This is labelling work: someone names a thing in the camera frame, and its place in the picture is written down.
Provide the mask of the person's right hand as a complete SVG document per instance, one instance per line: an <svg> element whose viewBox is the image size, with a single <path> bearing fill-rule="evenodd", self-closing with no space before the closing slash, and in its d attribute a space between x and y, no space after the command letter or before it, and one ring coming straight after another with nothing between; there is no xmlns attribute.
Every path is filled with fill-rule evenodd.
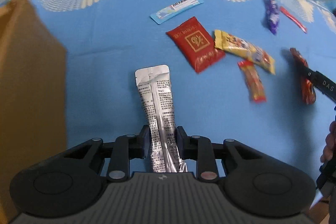
<svg viewBox="0 0 336 224"><path fill-rule="evenodd" d="M329 133L326 136L325 142L326 145L320 158L322 163L330 161L335 152L335 121L330 124Z"/></svg>

